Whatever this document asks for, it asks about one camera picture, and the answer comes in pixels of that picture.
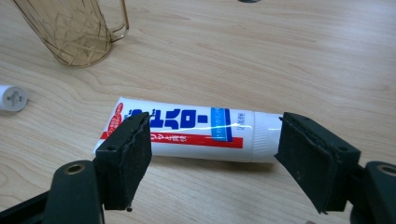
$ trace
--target light wood surface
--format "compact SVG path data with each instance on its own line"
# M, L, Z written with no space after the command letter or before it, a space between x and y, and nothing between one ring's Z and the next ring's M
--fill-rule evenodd
M109 23L118 1L101 1ZM305 115L396 163L396 2L127 1L130 33L102 62L60 65L12 1L0 2L0 83L28 105L0 112L0 210L50 188L60 166L93 158L120 96ZM155 157L134 211L107 223L348 223L319 215L280 164Z

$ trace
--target brown plastic pitcher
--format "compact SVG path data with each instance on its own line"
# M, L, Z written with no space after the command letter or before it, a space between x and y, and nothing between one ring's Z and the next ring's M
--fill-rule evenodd
M125 1L122 23L106 26L97 0L14 0L23 17L62 64L88 66L104 59L129 30Z

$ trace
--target red stripe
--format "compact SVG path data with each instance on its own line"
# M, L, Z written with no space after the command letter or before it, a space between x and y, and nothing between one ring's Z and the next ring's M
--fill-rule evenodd
M244 145L241 137L233 137L232 142L220 142L213 140L211 135L189 133L151 133L151 142L238 149L242 149Z

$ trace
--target white cap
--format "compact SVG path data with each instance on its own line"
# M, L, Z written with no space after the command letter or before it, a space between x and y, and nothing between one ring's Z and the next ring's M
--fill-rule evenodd
M0 85L0 110L19 111L27 104L27 93L22 88Z
M255 112L252 162L276 162L282 115Z

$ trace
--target toothpaste tube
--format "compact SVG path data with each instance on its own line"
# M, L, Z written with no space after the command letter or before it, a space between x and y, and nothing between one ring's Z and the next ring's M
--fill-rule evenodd
M149 112L154 156L220 161L276 162L279 114L174 105L121 97L95 150L134 114Z

